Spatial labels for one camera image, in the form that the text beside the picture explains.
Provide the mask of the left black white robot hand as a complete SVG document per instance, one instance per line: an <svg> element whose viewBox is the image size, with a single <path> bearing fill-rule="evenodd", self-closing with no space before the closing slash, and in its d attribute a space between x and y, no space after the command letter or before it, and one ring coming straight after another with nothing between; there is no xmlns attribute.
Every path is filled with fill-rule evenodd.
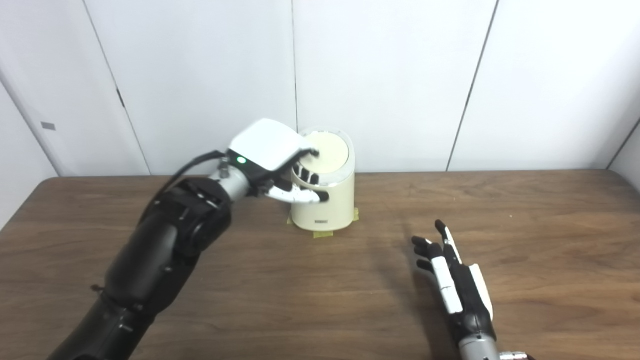
<svg viewBox="0 0 640 360"><path fill-rule="evenodd" d="M315 191L285 180L303 157L320 151L307 139L279 121L261 119L234 137L226 151L228 169L216 175L231 200L246 196L289 204L329 201L326 191Z"/></svg>

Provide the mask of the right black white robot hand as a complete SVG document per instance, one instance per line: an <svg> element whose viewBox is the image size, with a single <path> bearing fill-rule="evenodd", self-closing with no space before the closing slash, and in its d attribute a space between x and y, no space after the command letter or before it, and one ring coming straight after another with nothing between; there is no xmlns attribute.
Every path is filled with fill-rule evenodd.
<svg viewBox="0 0 640 360"><path fill-rule="evenodd" d="M454 343L470 337L496 341L493 305L480 267L464 264L450 228L441 219L434 225L442 243L418 235L411 238L411 243L418 256L416 266L435 277Z"/></svg>

